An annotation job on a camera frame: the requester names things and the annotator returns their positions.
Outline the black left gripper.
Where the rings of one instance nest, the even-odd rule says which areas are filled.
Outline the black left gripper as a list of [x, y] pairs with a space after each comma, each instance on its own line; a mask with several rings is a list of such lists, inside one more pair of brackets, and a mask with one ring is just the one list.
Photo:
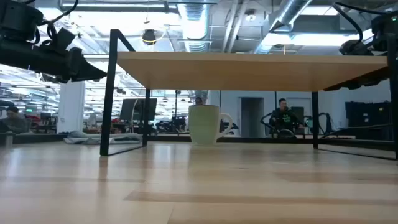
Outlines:
[[1, 37], [1, 63], [3, 65], [47, 73], [57, 76], [59, 82], [100, 80], [107, 73], [86, 61], [82, 49], [67, 50], [75, 36], [62, 28], [57, 42], [36, 46]]

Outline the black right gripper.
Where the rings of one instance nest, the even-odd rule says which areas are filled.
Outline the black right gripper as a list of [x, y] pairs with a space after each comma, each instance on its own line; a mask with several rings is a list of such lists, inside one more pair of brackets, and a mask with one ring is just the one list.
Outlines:
[[369, 50], [369, 46], [363, 42], [358, 42], [354, 40], [353, 42], [345, 42], [339, 48], [341, 55], [365, 55], [373, 56], [374, 54]]

